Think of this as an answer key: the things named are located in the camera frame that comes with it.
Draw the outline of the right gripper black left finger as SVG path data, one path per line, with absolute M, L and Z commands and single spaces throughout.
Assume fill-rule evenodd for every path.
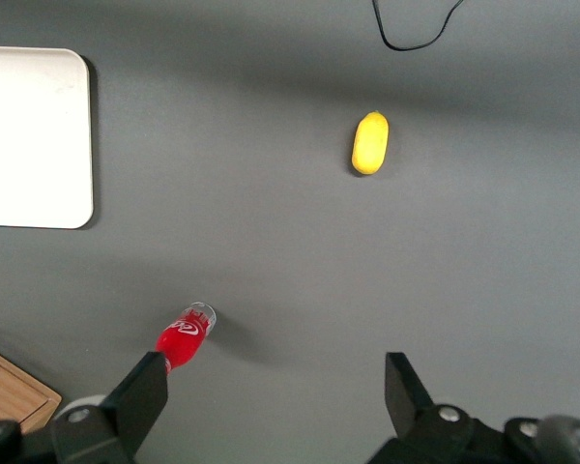
M 168 398 L 165 356 L 149 352 L 102 399 L 64 409 L 50 427 L 59 463 L 133 463 Z

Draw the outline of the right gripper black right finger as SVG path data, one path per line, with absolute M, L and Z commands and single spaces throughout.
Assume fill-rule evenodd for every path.
M 371 463 L 507 463 L 503 434 L 462 409 L 437 404 L 407 356 L 385 360 L 385 403 L 395 436 Z

